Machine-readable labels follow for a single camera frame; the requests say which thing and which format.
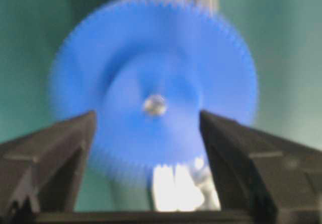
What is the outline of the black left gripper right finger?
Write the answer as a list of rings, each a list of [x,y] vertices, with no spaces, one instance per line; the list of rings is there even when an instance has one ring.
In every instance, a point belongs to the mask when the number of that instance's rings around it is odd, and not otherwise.
[[[321,223],[321,151],[200,112],[221,207],[257,223]]]

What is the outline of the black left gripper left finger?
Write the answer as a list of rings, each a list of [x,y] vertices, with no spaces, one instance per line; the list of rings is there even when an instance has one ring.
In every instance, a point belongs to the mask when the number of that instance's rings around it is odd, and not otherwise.
[[[1,143],[1,223],[73,211],[95,131],[89,111]]]

